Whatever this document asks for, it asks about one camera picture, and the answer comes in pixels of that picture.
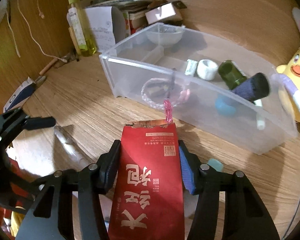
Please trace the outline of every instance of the pink plastic object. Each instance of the pink plastic object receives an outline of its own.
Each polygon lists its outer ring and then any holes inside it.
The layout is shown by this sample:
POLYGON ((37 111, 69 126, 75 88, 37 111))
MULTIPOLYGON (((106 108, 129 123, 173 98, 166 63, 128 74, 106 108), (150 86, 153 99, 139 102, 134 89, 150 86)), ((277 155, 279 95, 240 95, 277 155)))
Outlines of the pink plastic object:
POLYGON ((164 111, 165 111, 165 114, 166 114, 166 120, 168 123, 171 123, 173 122, 172 120, 172 106, 171 106, 171 103, 169 101, 169 99, 165 99, 163 101, 163 104, 164 104, 164 111))

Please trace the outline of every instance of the white paper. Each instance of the white paper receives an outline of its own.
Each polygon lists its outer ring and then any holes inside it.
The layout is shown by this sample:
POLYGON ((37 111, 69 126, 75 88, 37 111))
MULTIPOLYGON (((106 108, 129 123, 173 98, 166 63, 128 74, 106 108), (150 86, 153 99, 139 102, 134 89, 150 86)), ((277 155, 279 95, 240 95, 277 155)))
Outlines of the white paper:
POLYGON ((116 7, 85 8, 98 51, 105 52, 125 38, 125 20, 116 7))

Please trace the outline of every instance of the wooden stick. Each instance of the wooden stick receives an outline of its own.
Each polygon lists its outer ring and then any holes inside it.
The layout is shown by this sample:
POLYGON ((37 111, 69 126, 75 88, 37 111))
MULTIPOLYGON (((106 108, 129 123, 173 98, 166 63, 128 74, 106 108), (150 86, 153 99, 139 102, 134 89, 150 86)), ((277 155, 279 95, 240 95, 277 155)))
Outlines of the wooden stick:
POLYGON ((41 71, 39 72, 40 76, 44 75, 44 74, 52 67, 52 65, 55 64, 57 61, 58 61, 58 59, 57 59, 56 57, 53 58, 53 60, 50 61, 50 62, 43 68, 43 70, 41 70, 41 71))

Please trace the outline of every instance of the green bottle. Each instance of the green bottle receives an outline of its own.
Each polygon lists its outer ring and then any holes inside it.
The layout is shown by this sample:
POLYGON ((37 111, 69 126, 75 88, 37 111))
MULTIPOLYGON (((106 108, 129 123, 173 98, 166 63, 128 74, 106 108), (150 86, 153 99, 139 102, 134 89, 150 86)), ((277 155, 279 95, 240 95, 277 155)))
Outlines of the green bottle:
POLYGON ((236 67, 232 60, 222 62, 218 73, 230 90, 235 89, 247 80, 247 77, 236 67))
POLYGON ((92 56, 97 48, 88 28, 87 17, 78 0, 69 0, 69 15, 81 55, 84 57, 92 56))

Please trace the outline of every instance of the wooden panel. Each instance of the wooden panel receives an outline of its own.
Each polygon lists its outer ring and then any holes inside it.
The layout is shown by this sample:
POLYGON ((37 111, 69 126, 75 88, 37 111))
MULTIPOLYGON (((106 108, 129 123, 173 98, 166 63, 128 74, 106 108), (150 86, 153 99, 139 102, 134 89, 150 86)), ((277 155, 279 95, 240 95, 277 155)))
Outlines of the wooden panel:
MULTIPOLYGON (((97 55, 48 71, 47 81, 27 101, 31 116, 56 118, 78 142, 87 158, 96 161, 121 138, 130 120, 164 118, 163 113, 127 98, 114 98, 97 55)), ((261 156, 240 149, 215 135, 174 120, 178 137, 202 162, 220 160, 224 170, 242 170, 260 194, 280 236, 290 224, 300 199, 300 137, 261 156)), ((24 131, 13 142, 22 169, 45 176, 57 169, 76 167, 58 145, 52 129, 24 131)), ((224 194, 220 197, 221 239, 224 194)))
POLYGON ((182 1, 187 27, 230 39, 274 65, 286 64, 300 47, 294 0, 182 1))
MULTIPOLYGON (((39 0, 45 18, 39 16, 35 0, 19 0, 22 13, 28 20, 33 37, 45 53, 64 56, 72 48, 66 20, 68 0, 39 0)), ((16 54, 7 19, 0 24, 0 113, 16 88, 28 77, 35 79, 39 71, 52 60, 44 56, 30 37, 26 22, 21 17, 17 0, 11 1, 11 27, 21 58, 16 54)))

